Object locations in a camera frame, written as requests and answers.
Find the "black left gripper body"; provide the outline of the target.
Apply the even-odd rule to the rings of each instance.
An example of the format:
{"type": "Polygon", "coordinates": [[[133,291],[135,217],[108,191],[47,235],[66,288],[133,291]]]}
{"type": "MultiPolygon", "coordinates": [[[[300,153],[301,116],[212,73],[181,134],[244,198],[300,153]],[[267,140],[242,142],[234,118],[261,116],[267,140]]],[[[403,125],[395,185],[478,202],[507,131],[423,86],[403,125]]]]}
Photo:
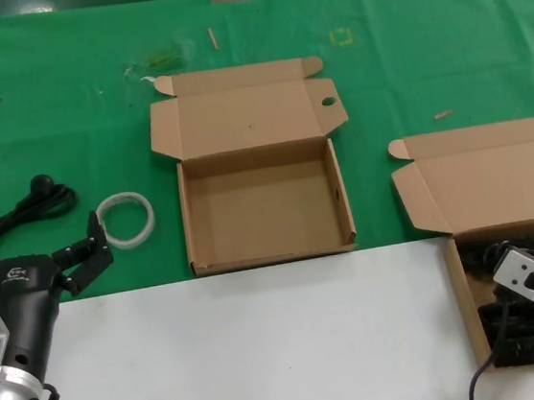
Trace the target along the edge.
{"type": "Polygon", "coordinates": [[[0,317],[9,332],[2,365],[45,379],[62,287],[48,255],[0,260],[0,317]]]}

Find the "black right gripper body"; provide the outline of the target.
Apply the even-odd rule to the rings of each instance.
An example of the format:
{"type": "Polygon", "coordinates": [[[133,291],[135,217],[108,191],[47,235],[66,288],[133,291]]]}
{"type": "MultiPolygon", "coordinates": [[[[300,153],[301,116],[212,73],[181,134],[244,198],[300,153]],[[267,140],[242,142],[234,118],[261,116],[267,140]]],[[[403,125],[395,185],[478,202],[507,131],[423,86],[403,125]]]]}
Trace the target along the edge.
{"type": "Polygon", "coordinates": [[[498,304],[508,306],[513,304],[513,302],[515,302],[517,298],[512,290],[505,288],[502,285],[497,285],[495,287],[494,296],[497,299],[498,304]]]}

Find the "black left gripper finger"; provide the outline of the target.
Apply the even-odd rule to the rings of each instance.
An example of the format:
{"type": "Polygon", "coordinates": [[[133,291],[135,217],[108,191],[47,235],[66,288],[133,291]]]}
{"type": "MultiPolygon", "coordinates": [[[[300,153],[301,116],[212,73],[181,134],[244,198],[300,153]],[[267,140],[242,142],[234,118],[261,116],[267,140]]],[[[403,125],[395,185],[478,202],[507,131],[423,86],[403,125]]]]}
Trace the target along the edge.
{"type": "Polygon", "coordinates": [[[104,227],[97,213],[88,216],[86,237],[52,254],[60,271],[59,284],[72,296],[78,296],[114,262],[104,227]]]}

